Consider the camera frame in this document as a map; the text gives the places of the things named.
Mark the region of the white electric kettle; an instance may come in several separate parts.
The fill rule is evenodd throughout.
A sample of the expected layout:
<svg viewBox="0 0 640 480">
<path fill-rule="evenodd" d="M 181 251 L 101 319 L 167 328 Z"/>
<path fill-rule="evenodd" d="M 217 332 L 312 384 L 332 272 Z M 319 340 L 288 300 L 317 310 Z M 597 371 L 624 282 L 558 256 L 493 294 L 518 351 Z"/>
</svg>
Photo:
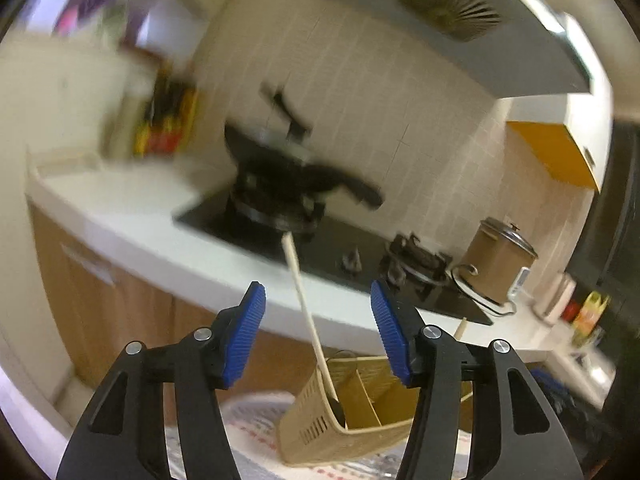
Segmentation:
<svg viewBox="0 0 640 480">
<path fill-rule="evenodd" d="M 534 303 L 533 314 L 544 324 L 553 326 L 558 322 L 570 298 L 572 298 L 575 287 L 576 282 L 570 274 L 556 274 L 549 287 Z"/>
</svg>

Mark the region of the black wok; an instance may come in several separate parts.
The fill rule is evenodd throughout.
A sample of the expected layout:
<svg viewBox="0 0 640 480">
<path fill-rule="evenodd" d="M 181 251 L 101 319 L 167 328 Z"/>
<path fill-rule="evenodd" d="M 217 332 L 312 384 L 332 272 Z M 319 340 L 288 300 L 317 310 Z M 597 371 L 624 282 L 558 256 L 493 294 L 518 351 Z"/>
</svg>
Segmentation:
<svg viewBox="0 0 640 480">
<path fill-rule="evenodd" d="M 372 210 L 383 205 L 378 186 L 307 148 L 312 127 L 291 110 L 282 88 L 262 84 L 260 94 L 288 120 L 288 131 L 226 120 L 224 144 L 238 168 L 229 208 L 273 231 L 310 234 L 326 212 L 324 196 L 338 188 Z"/>
</svg>

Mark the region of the beige canister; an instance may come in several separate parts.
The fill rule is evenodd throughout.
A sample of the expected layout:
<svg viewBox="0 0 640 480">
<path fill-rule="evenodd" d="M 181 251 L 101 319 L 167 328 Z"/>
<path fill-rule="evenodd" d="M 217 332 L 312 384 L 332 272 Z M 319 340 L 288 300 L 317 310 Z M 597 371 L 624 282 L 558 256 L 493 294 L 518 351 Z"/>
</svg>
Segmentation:
<svg viewBox="0 0 640 480">
<path fill-rule="evenodd" d="M 119 108 L 107 118 L 102 141 L 102 156 L 107 160 L 126 160 L 134 154 L 134 139 L 142 121 L 148 98 L 126 92 Z"/>
</svg>

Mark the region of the grey range hood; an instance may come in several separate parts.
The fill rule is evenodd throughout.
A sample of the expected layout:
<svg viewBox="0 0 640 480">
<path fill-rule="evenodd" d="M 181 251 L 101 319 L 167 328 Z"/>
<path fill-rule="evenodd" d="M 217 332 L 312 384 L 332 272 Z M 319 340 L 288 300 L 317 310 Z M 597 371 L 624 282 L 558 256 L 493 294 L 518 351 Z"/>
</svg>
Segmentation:
<svg viewBox="0 0 640 480">
<path fill-rule="evenodd" d="M 567 18 L 544 0 L 344 0 L 426 41 L 498 98 L 587 92 Z"/>
</svg>

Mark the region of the tan plastic utensil basket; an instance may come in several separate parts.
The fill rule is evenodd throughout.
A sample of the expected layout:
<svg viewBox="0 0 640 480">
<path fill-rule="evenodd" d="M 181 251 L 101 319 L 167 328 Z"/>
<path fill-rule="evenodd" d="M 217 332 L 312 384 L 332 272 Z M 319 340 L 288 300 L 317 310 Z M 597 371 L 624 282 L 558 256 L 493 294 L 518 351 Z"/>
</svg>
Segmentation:
<svg viewBox="0 0 640 480">
<path fill-rule="evenodd" d="M 340 352 L 326 365 L 346 428 L 335 420 L 321 374 L 314 370 L 278 422 L 278 451 L 285 465 L 349 462 L 386 451 L 408 438 L 419 390 L 406 388 L 385 356 Z"/>
</svg>

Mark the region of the white upper cabinet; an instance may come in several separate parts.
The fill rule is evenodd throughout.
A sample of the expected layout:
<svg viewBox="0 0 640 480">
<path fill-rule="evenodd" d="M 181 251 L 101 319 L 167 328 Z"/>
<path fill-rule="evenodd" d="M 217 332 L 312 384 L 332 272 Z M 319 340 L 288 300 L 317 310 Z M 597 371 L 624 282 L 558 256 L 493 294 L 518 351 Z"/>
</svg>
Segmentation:
<svg viewBox="0 0 640 480">
<path fill-rule="evenodd" d="M 591 81 L 589 93 L 513 99 L 506 124 L 525 140 L 552 179 L 600 192 L 612 110 L 611 84 L 599 75 Z"/>
</svg>

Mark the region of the yellow oil bottle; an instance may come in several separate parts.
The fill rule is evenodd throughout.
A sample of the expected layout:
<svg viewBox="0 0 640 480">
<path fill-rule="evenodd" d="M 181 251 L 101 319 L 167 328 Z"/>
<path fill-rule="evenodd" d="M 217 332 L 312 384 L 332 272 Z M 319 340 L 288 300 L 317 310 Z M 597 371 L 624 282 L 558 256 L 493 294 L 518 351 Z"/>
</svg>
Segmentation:
<svg viewBox="0 0 640 480">
<path fill-rule="evenodd" d="M 574 348 L 580 348 L 587 342 L 610 301 L 611 297 L 608 295 L 595 290 L 590 292 L 572 323 Z"/>
</svg>

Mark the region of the brown rice cooker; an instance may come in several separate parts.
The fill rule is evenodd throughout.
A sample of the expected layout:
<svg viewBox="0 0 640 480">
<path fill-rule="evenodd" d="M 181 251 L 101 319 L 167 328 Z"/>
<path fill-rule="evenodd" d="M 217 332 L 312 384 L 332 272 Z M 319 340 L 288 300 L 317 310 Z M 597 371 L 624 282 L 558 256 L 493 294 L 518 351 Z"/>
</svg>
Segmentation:
<svg viewBox="0 0 640 480">
<path fill-rule="evenodd" d="M 487 217 L 459 263 L 458 277 L 477 295 L 505 304 L 508 292 L 524 284 L 537 259 L 536 250 L 515 224 Z"/>
</svg>

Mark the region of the black plastic ladle spoon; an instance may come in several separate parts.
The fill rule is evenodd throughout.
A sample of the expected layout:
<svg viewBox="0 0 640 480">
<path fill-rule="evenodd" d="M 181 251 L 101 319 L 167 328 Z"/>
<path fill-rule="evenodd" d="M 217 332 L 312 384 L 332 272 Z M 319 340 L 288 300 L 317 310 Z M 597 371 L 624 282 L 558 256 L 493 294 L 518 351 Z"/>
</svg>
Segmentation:
<svg viewBox="0 0 640 480">
<path fill-rule="evenodd" d="M 335 420 L 341 427 L 345 428 L 346 418 L 345 418 L 345 413 L 341 406 L 341 403 L 334 398 L 329 398 L 328 401 L 329 401 L 330 408 L 332 410 Z"/>
</svg>

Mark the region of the black gas stove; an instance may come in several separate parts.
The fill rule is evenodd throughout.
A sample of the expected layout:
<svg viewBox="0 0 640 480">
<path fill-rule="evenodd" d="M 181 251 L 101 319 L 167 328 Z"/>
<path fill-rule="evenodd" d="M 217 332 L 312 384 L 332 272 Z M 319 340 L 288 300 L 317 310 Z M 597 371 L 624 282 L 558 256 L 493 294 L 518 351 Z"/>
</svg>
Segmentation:
<svg viewBox="0 0 640 480">
<path fill-rule="evenodd" d="M 285 262 L 284 233 L 251 222 L 228 207 L 232 186 L 204 197 L 178 212 L 175 222 L 218 238 L 247 252 Z M 295 234 L 299 267 L 303 272 L 337 285 L 367 292 L 372 282 L 387 284 L 403 306 L 471 323 L 491 326 L 489 316 L 447 274 L 451 258 L 429 252 L 414 234 L 392 240 L 329 216 L 310 234 Z"/>
</svg>

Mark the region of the wooden chopstick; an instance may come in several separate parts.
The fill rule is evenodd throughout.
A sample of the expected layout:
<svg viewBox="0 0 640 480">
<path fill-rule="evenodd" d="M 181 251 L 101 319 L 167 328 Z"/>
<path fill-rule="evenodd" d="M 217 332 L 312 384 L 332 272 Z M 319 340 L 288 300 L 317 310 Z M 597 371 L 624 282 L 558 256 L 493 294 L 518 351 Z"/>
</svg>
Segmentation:
<svg viewBox="0 0 640 480">
<path fill-rule="evenodd" d="M 455 340 L 460 340 L 462 338 L 462 336 L 465 333 L 466 328 L 468 327 L 468 319 L 467 318 L 462 318 L 462 320 L 460 321 L 458 327 L 456 328 L 456 331 L 454 332 L 454 339 Z"/>
<path fill-rule="evenodd" d="M 286 232 L 282 235 L 281 246 L 285 256 L 286 264 L 288 265 L 288 270 L 290 270 L 290 273 L 292 275 L 292 280 L 295 286 L 299 307 L 300 307 L 300 310 L 302 311 L 302 315 L 310 335 L 310 342 L 311 342 L 312 348 L 314 349 L 314 355 L 316 356 L 316 360 L 317 360 L 317 367 L 322 377 L 324 392 L 326 393 L 326 397 L 328 399 L 334 398 L 338 401 L 337 393 L 329 372 L 329 367 L 326 365 L 326 357 L 324 356 L 318 330 L 316 329 L 316 324 L 314 324 L 314 318 L 312 317 L 311 312 L 308 308 L 308 301 L 307 301 L 306 292 L 304 289 L 304 284 L 302 281 L 302 272 L 300 272 L 300 269 L 299 269 L 299 261 L 297 257 L 296 246 L 295 246 L 293 234 L 291 232 Z"/>
</svg>

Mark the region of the dark sauce bottle red label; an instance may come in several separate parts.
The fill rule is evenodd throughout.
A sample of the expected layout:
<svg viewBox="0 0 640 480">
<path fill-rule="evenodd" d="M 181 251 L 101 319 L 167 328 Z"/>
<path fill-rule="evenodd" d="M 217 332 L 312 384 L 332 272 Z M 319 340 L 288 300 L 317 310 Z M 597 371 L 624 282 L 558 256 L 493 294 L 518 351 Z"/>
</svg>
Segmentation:
<svg viewBox="0 0 640 480">
<path fill-rule="evenodd" d="M 170 63 L 160 66 L 134 137 L 134 157 L 172 156 L 184 148 L 190 140 L 199 97 L 191 75 L 176 72 Z"/>
</svg>

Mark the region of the white countertop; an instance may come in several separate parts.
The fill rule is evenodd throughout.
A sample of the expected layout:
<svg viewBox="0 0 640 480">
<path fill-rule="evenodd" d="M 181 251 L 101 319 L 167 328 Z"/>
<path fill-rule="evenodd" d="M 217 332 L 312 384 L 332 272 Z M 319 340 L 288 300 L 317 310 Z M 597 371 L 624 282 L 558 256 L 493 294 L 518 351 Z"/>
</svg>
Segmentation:
<svg viewBox="0 0 640 480">
<path fill-rule="evenodd" d="M 267 289 L 264 329 L 308 338 L 280 234 L 235 217 L 228 185 L 216 174 L 175 162 L 109 165 L 92 153 L 53 154 L 30 162 L 26 192 L 70 234 L 64 254 L 98 278 L 118 266 L 209 311 L 258 281 Z M 368 293 L 373 281 L 384 280 L 401 304 L 444 330 L 462 330 L 464 341 L 504 338 L 592 404 L 608 394 L 614 366 L 596 349 L 574 349 L 568 326 L 542 322 L 526 294 L 491 306 L 462 283 L 459 271 L 440 269 L 427 281 L 392 255 L 384 237 L 332 218 L 299 237 L 296 248 L 326 346 L 381 351 Z"/>
</svg>

